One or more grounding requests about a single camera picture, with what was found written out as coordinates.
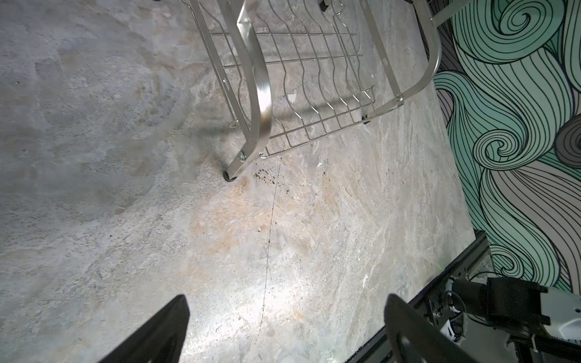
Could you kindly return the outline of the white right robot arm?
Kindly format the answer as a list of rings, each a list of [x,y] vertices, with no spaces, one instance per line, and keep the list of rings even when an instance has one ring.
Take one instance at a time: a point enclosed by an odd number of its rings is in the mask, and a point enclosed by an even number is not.
[[[455,308],[511,334],[580,342],[580,296],[516,278],[450,279]]]

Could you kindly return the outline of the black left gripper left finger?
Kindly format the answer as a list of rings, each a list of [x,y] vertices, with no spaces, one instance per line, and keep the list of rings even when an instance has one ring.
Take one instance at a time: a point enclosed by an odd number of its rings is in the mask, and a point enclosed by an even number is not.
[[[185,295],[177,295],[100,362],[179,362],[189,318]]]

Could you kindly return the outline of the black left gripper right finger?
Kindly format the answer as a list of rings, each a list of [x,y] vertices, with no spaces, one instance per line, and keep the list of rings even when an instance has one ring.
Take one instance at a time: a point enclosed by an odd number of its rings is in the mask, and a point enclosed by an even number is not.
[[[398,362],[474,362],[396,294],[384,309],[387,337]]]

